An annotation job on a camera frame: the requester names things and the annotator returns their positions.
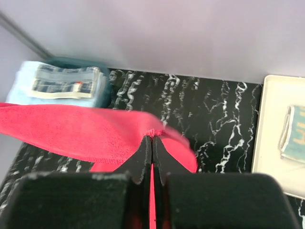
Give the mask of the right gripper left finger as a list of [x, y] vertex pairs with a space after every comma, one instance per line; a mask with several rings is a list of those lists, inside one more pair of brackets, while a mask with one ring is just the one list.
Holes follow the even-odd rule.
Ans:
[[150, 227], [151, 167], [152, 143], [150, 137], [145, 136], [137, 151], [114, 170], [115, 174], [124, 174], [128, 177], [123, 220], [125, 229], [148, 229]]

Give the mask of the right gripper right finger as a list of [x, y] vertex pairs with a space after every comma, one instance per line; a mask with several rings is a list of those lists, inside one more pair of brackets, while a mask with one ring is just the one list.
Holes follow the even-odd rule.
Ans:
[[161, 229], [165, 217], [165, 184], [168, 174], [187, 174], [188, 171], [172, 157], [161, 138], [152, 140], [152, 225]]

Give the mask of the red towel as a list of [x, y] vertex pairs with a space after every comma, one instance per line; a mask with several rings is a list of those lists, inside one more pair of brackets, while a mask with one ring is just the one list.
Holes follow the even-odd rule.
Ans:
[[92, 162], [93, 172], [117, 169], [135, 154], [144, 137], [158, 137], [183, 168], [197, 170], [189, 141], [147, 112], [2, 103], [0, 131], [55, 154]]

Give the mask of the colourful bear print towel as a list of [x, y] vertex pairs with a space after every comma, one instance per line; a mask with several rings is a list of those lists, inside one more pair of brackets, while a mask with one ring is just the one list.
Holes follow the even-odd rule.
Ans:
[[288, 107], [279, 149], [281, 157], [305, 162], [305, 107], [291, 105]]

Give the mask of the black marble pattern mat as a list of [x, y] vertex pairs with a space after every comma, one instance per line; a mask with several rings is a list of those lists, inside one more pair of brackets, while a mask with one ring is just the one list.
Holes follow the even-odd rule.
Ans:
[[[299, 229], [278, 183], [252, 174], [258, 84], [115, 70], [112, 110], [147, 112], [190, 144], [197, 170], [168, 174], [162, 229]], [[3, 229], [124, 229], [128, 177], [26, 143]]]

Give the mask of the teal plastic basket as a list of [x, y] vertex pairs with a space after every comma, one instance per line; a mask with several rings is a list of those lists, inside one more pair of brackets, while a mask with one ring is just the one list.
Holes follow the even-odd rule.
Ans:
[[111, 90], [112, 85], [110, 83], [110, 70], [101, 62], [80, 60], [68, 57], [50, 57], [45, 63], [61, 67], [61, 68], [83, 68], [83, 67], [98, 67], [101, 71], [100, 79], [97, 84], [97, 89], [93, 98], [89, 99], [56, 99], [56, 100], [47, 100], [50, 104], [67, 104], [67, 105], [76, 105], [82, 107], [98, 107], [105, 108], [108, 106], [111, 99]]

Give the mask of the blue beige patterned towel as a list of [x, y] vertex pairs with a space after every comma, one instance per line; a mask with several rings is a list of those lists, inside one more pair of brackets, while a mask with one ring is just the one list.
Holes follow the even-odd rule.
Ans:
[[41, 99], [92, 98], [100, 75], [98, 67], [67, 69], [41, 64], [35, 72], [30, 94]]

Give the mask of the cream plastic tray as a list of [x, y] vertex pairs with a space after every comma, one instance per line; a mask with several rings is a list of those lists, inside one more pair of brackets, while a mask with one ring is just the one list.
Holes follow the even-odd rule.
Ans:
[[305, 105], [303, 77], [268, 75], [264, 79], [252, 162], [253, 173], [274, 178], [285, 194], [304, 199], [305, 165], [281, 155], [280, 140], [291, 105]]

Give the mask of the light blue towel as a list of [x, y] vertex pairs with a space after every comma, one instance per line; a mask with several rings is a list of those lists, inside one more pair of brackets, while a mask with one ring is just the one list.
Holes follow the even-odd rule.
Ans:
[[41, 64], [50, 65], [44, 62], [25, 61], [16, 74], [14, 84], [7, 96], [6, 102], [11, 104], [50, 104], [48, 99], [41, 99], [31, 96], [30, 90], [33, 84], [36, 70]]

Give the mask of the left aluminium frame post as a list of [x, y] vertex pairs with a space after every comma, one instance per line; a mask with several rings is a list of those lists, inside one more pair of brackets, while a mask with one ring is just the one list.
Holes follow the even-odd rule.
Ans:
[[43, 59], [52, 57], [52, 54], [49, 51], [47, 51], [43, 46], [35, 41], [2, 11], [0, 12], [0, 25], [10, 34], [12, 34], [17, 40], [19, 40], [23, 45], [27, 46], [30, 50], [32, 50]]

